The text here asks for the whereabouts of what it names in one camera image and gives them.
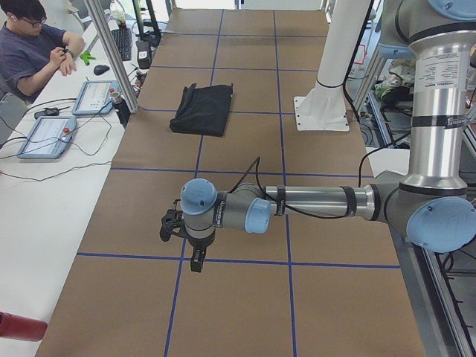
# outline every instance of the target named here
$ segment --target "t-shirt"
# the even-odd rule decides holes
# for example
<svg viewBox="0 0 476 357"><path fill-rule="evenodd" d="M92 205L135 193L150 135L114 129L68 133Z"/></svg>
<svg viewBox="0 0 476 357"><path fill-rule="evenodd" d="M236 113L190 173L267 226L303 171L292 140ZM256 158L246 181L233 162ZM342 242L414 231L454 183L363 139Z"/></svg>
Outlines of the t-shirt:
<svg viewBox="0 0 476 357"><path fill-rule="evenodd" d="M34 75L50 62L50 52L63 47L62 37L65 30L42 25L38 36L21 36L7 29L0 30L0 73L7 83L17 88L18 81ZM17 91L22 99L33 101L41 91L31 97Z"/></svg>

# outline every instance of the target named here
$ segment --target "black mouse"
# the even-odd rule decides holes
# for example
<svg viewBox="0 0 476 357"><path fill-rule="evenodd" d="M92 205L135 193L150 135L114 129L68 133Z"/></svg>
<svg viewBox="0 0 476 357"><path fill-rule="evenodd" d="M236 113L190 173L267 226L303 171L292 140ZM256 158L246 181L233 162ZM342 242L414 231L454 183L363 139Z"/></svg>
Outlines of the black mouse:
<svg viewBox="0 0 476 357"><path fill-rule="evenodd" d="M97 65L96 67L94 67L93 72L97 76L100 76L101 74L103 74L104 72L107 72L108 70L109 70L108 65Z"/></svg>

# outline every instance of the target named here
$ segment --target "red cylinder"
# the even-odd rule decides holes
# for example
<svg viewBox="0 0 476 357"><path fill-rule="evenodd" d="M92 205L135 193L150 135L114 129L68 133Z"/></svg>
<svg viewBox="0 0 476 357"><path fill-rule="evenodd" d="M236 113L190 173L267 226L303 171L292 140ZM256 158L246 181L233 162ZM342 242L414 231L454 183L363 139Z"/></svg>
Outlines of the red cylinder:
<svg viewBox="0 0 476 357"><path fill-rule="evenodd" d="M0 337L37 342L43 338L48 324L33 318L0 312Z"/></svg>

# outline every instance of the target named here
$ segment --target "black hair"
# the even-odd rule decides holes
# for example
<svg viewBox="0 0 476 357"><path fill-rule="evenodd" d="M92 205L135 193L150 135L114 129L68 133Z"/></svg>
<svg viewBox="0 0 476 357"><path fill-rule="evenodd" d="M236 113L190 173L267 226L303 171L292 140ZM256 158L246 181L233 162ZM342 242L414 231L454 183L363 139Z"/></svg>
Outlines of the black hair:
<svg viewBox="0 0 476 357"><path fill-rule="evenodd" d="M0 0L0 6L5 13L12 13L19 19L22 17L37 21L46 19L45 8L39 0Z"/></svg>

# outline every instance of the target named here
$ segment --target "gray robot arm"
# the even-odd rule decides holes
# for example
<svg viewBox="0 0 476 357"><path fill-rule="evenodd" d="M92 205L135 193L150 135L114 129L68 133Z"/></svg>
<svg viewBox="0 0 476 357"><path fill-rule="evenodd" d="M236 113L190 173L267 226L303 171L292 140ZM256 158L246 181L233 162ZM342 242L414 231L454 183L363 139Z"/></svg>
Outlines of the gray robot arm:
<svg viewBox="0 0 476 357"><path fill-rule="evenodd" d="M359 188L244 184L233 193L192 180L182 189L182 210L175 203L162 219L161 238L188 239L193 271L202 270L216 228L264 233L272 213L361 216L387 223L415 244L441 253L475 236L476 210L465 200L467 186L458 170L476 0L385 0L384 6L381 42L408 45L417 60L408 174L395 184Z"/></svg>

